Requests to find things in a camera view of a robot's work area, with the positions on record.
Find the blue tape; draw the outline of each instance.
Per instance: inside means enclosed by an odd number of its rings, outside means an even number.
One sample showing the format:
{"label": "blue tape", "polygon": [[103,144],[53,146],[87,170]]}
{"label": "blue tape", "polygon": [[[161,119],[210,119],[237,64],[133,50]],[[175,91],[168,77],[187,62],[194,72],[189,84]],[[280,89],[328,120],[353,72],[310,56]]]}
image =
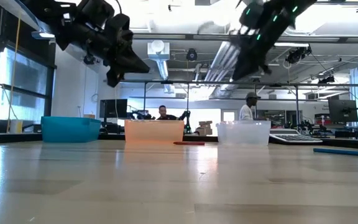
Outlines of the blue tape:
{"label": "blue tape", "polygon": [[313,152],[358,156],[358,151],[349,151],[349,150],[341,150],[341,149],[317,149],[317,148],[314,148]]}

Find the table surface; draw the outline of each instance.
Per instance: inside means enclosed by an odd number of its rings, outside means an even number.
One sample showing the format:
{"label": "table surface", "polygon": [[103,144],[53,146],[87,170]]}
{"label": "table surface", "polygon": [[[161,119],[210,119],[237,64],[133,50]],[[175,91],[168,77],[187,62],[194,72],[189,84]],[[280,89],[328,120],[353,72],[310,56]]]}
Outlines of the table surface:
{"label": "table surface", "polygon": [[0,223],[358,223],[358,157],[313,146],[0,145]]}

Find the clear plastic bin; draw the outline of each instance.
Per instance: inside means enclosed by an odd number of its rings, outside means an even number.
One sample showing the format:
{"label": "clear plastic bin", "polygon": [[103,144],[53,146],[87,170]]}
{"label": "clear plastic bin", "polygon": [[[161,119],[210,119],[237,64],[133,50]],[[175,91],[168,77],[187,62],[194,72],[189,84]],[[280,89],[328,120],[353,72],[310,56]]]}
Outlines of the clear plastic bin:
{"label": "clear plastic bin", "polygon": [[44,142],[90,142],[98,140],[100,120],[44,116],[41,118]]}
{"label": "clear plastic bin", "polygon": [[267,146],[271,121],[228,121],[216,125],[220,144]]}
{"label": "clear plastic bin", "polygon": [[173,143],[183,140],[183,121],[125,120],[125,141]]}

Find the man in white shirt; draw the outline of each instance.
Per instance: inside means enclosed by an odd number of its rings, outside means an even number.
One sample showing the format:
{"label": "man in white shirt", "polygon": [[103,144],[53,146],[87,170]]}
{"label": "man in white shirt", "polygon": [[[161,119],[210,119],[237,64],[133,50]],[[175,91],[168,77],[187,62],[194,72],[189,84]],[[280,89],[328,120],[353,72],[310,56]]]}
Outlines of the man in white shirt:
{"label": "man in white shirt", "polygon": [[260,99],[259,96],[256,95],[254,92],[249,92],[246,96],[247,103],[242,106],[240,110],[240,121],[253,121],[253,115],[252,115],[252,106],[256,106],[256,103],[258,102],[258,99]]}

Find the computer monitor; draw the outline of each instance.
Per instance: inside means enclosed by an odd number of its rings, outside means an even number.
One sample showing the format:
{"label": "computer monitor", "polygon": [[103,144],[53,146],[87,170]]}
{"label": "computer monitor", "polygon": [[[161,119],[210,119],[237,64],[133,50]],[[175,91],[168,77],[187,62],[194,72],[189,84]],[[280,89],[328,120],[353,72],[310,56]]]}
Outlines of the computer monitor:
{"label": "computer monitor", "polygon": [[116,111],[118,113],[118,118],[127,118],[127,99],[117,99],[116,100],[101,100],[100,101],[100,111],[99,117],[105,118],[104,114],[106,112],[106,118],[117,118]]}
{"label": "computer monitor", "polygon": [[328,100],[331,122],[358,122],[355,100]]}

